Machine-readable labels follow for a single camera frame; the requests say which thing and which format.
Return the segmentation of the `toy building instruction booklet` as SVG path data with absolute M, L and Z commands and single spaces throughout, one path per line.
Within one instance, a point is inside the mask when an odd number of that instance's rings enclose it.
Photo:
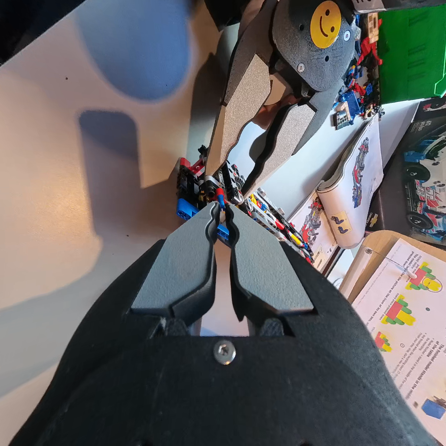
M 362 241 L 373 194 L 383 179 L 379 118 L 374 117 L 345 149 L 334 174 L 321 181 L 290 218 L 323 272 L 337 248 Z

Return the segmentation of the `green plastic bin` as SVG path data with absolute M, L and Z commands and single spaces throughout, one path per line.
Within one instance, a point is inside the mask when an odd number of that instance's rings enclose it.
M 377 52 L 382 104 L 442 97 L 446 89 L 446 5 L 389 10 Z

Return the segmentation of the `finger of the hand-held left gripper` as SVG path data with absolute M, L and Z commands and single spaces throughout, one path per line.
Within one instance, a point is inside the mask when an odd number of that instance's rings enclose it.
M 288 105 L 279 110 L 266 131 L 265 146 L 242 187 L 243 197 L 248 197 L 291 158 L 315 115 L 315 109 L 308 104 Z
M 227 161 L 243 128 L 258 113 L 271 92 L 268 65 L 257 55 L 248 64 L 232 97 L 222 105 L 208 148 L 205 175 L 214 176 Z

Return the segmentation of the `printed instruction sheet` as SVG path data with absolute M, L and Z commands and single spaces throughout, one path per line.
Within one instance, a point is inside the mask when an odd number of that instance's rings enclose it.
M 446 440 L 446 265 L 403 239 L 353 301 L 396 387 L 425 429 Z

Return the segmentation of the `toy brick car chassis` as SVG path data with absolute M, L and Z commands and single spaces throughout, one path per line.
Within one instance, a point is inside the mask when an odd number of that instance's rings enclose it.
M 314 253 L 308 242 L 297 231 L 295 226 L 285 218 L 284 211 L 268 198 L 262 188 L 252 192 L 247 198 L 242 196 L 242 187 L 246 178 L 239 173 L 235 164 L 226 164 L 213 177 L 205 175 L 205 161 L 208 149 L 198 149 L 199 159 L 191 164 L 186 158 L 179 160 L 177 174 L 177 216 L 184 220 L 191 219 L 210 201 L 220 204 L 220 224 L 217 229 L 218 238 L 227 246 L 229 231 L 226 227 L 225 210 L 232 204 L 252 220 L 262 226 L 280 242 L 287 242 L 311 265 L 314 264 Z

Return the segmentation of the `toy set cardboard box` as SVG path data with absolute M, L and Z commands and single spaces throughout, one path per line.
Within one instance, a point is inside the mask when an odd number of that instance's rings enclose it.
M 389 230 L 446 246 L 446 98 L 418 104 L 384 168 L 365 233 Z

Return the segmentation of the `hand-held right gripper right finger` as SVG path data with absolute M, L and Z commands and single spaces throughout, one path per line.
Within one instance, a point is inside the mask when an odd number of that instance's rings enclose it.
M 264 322 L 313 311 L 274 235 L 233 205 L 226 206 L 226 225 L 231 244 L 231 298 L 240 321 Z

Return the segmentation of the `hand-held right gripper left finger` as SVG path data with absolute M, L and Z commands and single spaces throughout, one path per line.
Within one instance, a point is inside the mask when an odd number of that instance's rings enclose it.
M 215 242 L 220 206 L 213 202 L 171 233 L 131 305 L 136 315 L 192 326 L 215 301 Z

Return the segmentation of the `pile of loose bricks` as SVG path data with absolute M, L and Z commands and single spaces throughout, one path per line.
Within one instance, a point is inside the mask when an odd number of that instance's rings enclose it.
M 380 67 L 378 55 L 379 28 L 382 19 L 378 13 L 357 14 L 352 23 L 354 52 L 343 86 L 333 104 L 333 124 L 336 130 L 353 125 L 356 117 L 364 120 L 385 115 L 381 104 Z

